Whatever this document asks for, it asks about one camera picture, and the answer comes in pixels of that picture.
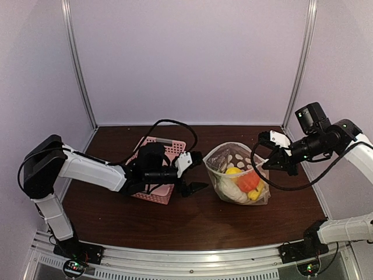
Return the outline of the orange pumpkin with leaf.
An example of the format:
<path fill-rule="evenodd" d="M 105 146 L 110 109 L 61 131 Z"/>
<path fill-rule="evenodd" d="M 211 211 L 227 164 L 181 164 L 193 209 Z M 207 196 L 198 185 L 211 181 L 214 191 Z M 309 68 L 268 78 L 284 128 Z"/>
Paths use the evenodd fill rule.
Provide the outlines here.
<path fill-rule="evenodd" d="M 242 192 L 248 193 L 256 189 L 259 182 L 260 177 L 255 172 L 250 172 L 245 175 L 239 176 L 237 180 L 237 186 Z"/>

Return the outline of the white wrinkled cabbage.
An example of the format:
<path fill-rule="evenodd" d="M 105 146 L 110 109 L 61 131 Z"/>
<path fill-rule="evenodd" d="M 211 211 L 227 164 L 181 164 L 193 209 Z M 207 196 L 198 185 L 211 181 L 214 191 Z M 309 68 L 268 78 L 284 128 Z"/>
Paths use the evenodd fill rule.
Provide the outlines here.
<path fill-rule="evenodd" d="M 242 192 L 238 186 L 230 179 L 221 177 L 217 183 L 217 193 L 222 200 L 236 204 L 248 202 L 246 193 Z"/>

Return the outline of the yellow pear with leaf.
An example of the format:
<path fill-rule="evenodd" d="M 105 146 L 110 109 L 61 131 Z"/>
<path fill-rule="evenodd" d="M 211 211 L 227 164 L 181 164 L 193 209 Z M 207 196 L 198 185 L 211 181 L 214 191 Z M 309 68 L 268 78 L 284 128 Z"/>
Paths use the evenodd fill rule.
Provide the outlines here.
<path fill-rule="evenodd" d="M 242 170 L 237 167 L 229 167 L 225 174 L 230 176 L 237 176 L 242 173 Z"/>

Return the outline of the clear zip top bag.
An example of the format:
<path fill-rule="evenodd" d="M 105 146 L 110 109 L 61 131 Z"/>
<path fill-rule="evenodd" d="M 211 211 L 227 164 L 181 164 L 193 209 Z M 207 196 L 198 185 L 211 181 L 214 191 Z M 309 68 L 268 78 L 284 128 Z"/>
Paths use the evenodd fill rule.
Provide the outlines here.
<path fill-rule="evenodd" d="M 219 198 L 237 205 L 266 205 L 271 197 L 266 179 L 269 172 L 262 168 L 265 159 L 258 155 L 251 160 L 251 149 L 239 142 L 225 142 L 212 149 L 204 158 L 207 173 Z"/>

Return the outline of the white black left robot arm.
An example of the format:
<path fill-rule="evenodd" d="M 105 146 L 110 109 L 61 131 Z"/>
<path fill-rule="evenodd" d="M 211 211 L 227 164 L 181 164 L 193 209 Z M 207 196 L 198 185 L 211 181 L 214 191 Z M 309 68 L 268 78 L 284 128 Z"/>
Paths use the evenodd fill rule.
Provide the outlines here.
<path fill-rule="evenodd" d="M 106 188 L 124 196 L 172 185 L 183 197 L 208 186 L 187 184 L 184 174 L 202 163 L 201 152 L 186 150 L 171 156 L 175 141 L 144 136 L 128 159 L 108 162 L 65 145 L 59 135 L 50 135 L 22 161 L 17 171 L 20 189 L 34 202 L 50 227 L 57 246 L 71 259 L 84 253 L 83 244 L 54 191 L 57 178 L 68 178 Z"/>

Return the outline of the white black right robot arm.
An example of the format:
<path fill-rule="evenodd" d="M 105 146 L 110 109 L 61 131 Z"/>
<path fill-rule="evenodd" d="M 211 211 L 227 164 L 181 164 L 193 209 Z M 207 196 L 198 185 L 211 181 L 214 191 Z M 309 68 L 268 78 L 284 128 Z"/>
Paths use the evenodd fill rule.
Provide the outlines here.
<path fill-rule="evenodd" d="M 309 183 L 298 187 L 282 187 L 298 191 L 316 186 L 329 217 L 316 221 L 304 233 L 299 244 L 303 257 L 312 257 L 323 246 L 339 242 L 372 242 L 372 142 L 351 120 L 330 122 L 318 102 L 307 104 L 295 112 L 305 134 L 297 141 L 282 132 L 261 132 L 257 145 L 270 149 L 261 166 L 264 170 L 298 174 L 298 165 L 314 167 L 319 172 Z"/>

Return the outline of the pink perforated plastic basket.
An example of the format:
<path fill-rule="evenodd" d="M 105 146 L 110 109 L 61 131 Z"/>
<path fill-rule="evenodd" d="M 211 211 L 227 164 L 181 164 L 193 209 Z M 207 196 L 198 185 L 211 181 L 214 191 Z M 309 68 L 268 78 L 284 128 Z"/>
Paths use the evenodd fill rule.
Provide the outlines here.
<path fill-rule="evenodd" d="M 173 160 L 184 152 L 186 143 L 172 139 L 143 137 L 126 165 L 134 171 L 135 198 L 167 205 L 178 180 Z"/>

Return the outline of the round circuit board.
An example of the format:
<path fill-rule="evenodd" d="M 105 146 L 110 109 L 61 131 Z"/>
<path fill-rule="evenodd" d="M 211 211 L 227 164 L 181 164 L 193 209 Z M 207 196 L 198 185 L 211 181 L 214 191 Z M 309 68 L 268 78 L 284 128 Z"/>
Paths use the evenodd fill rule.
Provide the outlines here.
<path fill-rule="evenodd" d="M 87 267 L 88 265 L 81 261 L 67 260 L 63 264 L 62 271 L 67 277 L 77 278 L 85 273 Z"/>
<path fill-rule="evenodd" d="M 321 263 L 317 260 L 297 263 L 298 272 L 304 277 L 316 276 L 321 268 Z"/>

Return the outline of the left round circuit board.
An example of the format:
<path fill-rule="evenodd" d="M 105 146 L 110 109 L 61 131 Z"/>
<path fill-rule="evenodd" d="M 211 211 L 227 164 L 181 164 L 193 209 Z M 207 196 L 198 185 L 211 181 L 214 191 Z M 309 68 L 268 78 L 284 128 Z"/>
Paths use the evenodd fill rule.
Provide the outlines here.
<path fill-rule="evenodd" d="M 88 265 L 81 261 L 67 260 L 63 264 L 62 271 L 67 277 L 77 278 L 85 273 L 87 267 Z"/>

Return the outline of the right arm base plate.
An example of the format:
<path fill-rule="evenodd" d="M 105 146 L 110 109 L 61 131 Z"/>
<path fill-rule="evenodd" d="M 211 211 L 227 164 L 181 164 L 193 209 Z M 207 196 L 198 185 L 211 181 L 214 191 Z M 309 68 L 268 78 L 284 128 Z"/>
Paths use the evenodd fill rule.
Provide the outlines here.
<path fill-rule="evenodd" d="M 282 263 L 287 264 L 326 254 L 329 252 L 329 247 L 326 244 L 313 244 L 310 240 L 302 240 L 293 243 L 284 242 L 279 246 L 278 251 Z"/>

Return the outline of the aluminium front rail frame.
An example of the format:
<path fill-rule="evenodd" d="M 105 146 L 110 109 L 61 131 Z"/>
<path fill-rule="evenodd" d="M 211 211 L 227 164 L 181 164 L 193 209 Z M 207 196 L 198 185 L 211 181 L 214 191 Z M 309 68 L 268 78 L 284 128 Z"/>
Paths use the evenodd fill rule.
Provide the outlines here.
<path fill-rule="evenodd" d="M 301 272 L 321 266 L 315 279 L 362 279 L 352 246 L 329 245 L 318 258 L 284 263 L 279 244 L 252 248 L 176 251 L 103 246 L 100 264 L 89 264 L 80 279 L 309 279 Z"/>

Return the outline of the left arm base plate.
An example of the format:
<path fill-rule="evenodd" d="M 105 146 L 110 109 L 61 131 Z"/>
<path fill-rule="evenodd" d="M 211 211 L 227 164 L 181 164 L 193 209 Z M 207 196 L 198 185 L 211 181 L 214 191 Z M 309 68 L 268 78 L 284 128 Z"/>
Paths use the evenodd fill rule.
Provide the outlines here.
<path fill-rule="evenodd" d="M 104 247 L 84 243 L 75 239 L 56 241 L 53 253 L 68 259 L 78 260 L 89 264 L 101 264 Z"/>

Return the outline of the right aluminium corner post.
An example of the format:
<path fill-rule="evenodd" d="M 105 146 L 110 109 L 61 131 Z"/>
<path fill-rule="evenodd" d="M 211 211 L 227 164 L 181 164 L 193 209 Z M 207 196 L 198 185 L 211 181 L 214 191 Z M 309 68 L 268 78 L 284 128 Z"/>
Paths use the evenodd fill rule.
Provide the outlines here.
<path fill-rule="evenodd" d="M 298 96 L 298 92 L 300 91 L 301 82 L 304 76 L 304 71 L 307 63 L 307 59 L 309 56 L 311 43 L 314 35 L 315 29 L 315 21 L 316 21 L 316 14 L 317 14 L 317 0 L 309 0 L 308 1 L 308 9 L 306 14 L 306 22 L 305 22 L 305 29 L 304 29 L 304 36 L 302 40 L 301 46 L 301 53 L 300 59 L 298 62 L 298 67 L 295 73 L 295 80 L 291 91 L 291 97 L 288 104 L 288 110 L 292 111 L 295 102 Z"/>

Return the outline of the aluminium corner post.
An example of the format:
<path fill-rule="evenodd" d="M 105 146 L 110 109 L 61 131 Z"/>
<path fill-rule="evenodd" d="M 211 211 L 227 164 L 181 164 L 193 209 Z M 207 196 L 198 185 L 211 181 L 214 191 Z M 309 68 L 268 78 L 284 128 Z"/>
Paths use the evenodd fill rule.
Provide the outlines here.
<path fill-rule="evenodd" d="M 78 84 L 79 93 L 82 98 L 83 107 L 85 108 L 85 112 L 87 114 L 92 130 L 96 130 L 98 128 L 98 125 L 97 125 L 96 118 L 93 113 L 91 102 L 89 100 L 86 83 L 85 83 L 85 79 L 83 76 L 82 66 L 81 66 L 80 59 L 79 59 L 79 52 L 78 52 L 75 32 L 73 28 L 70 1 L 62 0 L 61 8 L 62 8 L 62 15 L 63 15 L 65 28 L 66 28 L 66 34 L 67 34 L 67 40 L 68 40 L 69 50 L 70 50 L 71 59 L 72 59 L 73 70 L 74 70 L 76 81 Z"/>
<path fill-rule="evenodd" d="M 302 40 L 301 46 L 301 53 L 300 59 L 298 62 L 298 67 L 295 73 L 295 80 L 291 91 L 291 97 L 288 104 L 288 110 L 292 111 L 295 102 L 298 96 L 298 92 L 300 91 L 301 82 L 304 76 L 304 71 L 307 63 L 307 59 L 309 56 L 311 43 L 314 35 L 315 29 L 315 21 L 316 21 L 316 14 L 317 14 L 317 0 L 309 0 L 308 1 L 308 9 L 306 14 L 306 22 L 305 22 L 305 29 L 304 29 L 304 36 Z"/>

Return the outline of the left aluminium corner post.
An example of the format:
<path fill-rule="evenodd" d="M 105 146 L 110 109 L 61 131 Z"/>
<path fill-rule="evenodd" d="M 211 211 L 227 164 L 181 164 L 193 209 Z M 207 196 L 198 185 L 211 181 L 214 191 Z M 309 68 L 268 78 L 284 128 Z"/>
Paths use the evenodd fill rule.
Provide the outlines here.
<path fill-rule="evenodd" d="M 82 66 L 81 66 L 80 59 L 79 59 L 79 52 L 78 52 L 75 32 L 73 28 L 70 1 L 62 0 L 61 8 L 62 8 L 62 15 L 63 15 L 65 28 L 66 28 L 66 34 L 67 34 L 67 40 L 68 40 L 69 50 L 70 50 L 71 59 L 72 59 L 73 70 L 74 70 L 76 81 L 78 84 L 79 93 L 82 98 L 83 107 L 85 108 L 85 112 L 87 114 L 92 130 L 96 130 L 98 128 L 98 125 L 97 125 L 96 118 L 93 113 L 91 102 L 89 100 L 86 83 L 85 83 L 85 79 L 83 76 Z"/>

